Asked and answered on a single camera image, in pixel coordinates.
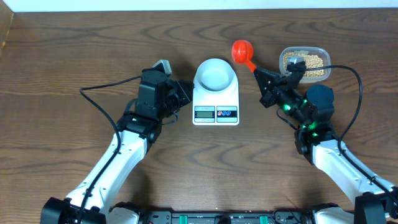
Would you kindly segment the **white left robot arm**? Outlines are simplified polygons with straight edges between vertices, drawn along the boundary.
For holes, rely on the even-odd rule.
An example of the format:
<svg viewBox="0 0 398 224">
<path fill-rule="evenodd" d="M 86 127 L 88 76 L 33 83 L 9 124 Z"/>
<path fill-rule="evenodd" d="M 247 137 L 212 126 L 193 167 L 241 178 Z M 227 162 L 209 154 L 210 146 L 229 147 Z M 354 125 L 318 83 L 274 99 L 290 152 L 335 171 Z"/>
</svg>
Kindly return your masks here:
<svg viewBox="0 0 398 224">
<path fill-rule="evenodd" d="M 83 182 L 65 199 L 50 198 L 41 223 L 138 223 L 139 213 L 113 208 L 120 188 L 159 137 L 163 120 L 177 115 L 193 96 L 193 82 L 172 80 L 169 74 L 146 70 L 137 98 L 131 100 L 118 122 L 108 149 Z"/>
</svg>

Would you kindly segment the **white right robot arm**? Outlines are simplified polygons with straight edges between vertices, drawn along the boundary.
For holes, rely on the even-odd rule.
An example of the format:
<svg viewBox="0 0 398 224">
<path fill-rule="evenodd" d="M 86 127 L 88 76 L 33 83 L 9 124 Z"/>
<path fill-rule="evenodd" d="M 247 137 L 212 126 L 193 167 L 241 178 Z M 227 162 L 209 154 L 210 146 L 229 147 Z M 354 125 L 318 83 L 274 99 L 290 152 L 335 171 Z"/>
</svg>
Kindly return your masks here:
<svg viewBox="0 0 398 224">
<path fill-rule="evenodd" d="M 352 213 L 326 203 L 317 205 L 302 218 L 302 223 L 386 223 L 397 218 L 397 186 L 379 177 L 347 148 L 331 123 L 335 111 L 333 90 L 313 85 L 304 95 L 296 87 L 303 72 L 281 74 L 256 68 L 254 77 L 261 91 L 261 104 L 278 106 L 298 122 L 295 145 L 299 154 L 322 170 L 354 205 Z"/>
</svg>

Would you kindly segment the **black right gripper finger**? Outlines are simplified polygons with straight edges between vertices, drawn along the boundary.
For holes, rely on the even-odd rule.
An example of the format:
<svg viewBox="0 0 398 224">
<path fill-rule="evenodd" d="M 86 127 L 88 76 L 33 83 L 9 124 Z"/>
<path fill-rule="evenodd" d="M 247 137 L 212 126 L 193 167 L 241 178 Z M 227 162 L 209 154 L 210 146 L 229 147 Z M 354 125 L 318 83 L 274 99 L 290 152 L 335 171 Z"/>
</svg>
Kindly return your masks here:
<svg viewBox="0 0 398 224">
<path fill-rule="evenodd" d="M 287 77 L 281 73 L 273 72 L 261 67 L 257 67 L 254 70 L 254 77 L 256 80 L 260 81 L 282 81 L 287 79 Z"/>
<path fill-rule="evenodd" d="M 263 98 L 272 98 L 273 81 L 256 80 Z"/>
</svg>

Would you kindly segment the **red measuring scoop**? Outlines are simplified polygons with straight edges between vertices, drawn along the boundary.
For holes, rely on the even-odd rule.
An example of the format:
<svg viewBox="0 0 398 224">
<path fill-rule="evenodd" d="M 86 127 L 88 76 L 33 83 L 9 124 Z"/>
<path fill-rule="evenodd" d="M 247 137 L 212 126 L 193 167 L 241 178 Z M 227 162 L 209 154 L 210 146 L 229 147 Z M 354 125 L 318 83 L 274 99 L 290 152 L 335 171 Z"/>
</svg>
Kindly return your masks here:
<svg viewBox="0 0 398 224">
<path fill-rule="evenodd" d="M 231 49 L 233 61 L 237 64 L 243 64 L 253 73 L 257 68 L 252 60 L 254 49 L 247 40 L 236 40 Z"/>
</svg>

